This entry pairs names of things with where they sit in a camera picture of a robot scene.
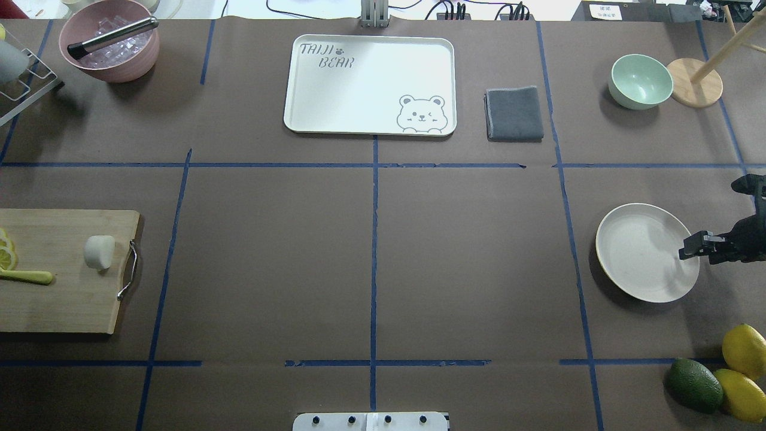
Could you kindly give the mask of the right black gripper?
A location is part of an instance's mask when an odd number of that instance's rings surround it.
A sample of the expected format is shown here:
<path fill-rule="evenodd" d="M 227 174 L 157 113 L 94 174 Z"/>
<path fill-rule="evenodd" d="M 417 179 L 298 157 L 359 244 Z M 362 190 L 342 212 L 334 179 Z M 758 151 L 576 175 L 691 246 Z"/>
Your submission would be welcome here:
<path fill-rule="evenodd" d="M 683 240 L 683 247 L 679 249 L 681 261 L 703 256 L 709 256 L 711 265 L 764 262 L 764 218 L 752 215 L 738 221 L 728 233 L 717 236 L 709 231 L 699 231 Z"/>

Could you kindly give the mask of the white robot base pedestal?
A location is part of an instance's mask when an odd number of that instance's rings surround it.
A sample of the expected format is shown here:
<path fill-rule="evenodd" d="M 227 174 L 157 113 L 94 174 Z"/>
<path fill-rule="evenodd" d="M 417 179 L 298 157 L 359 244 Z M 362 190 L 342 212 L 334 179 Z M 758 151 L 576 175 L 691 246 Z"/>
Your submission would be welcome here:
<path fill-rule="evenodd" d="M 450 430 L 448 414 L 415 412 L 312 412 L 299 414 L 293 430 Z"/>

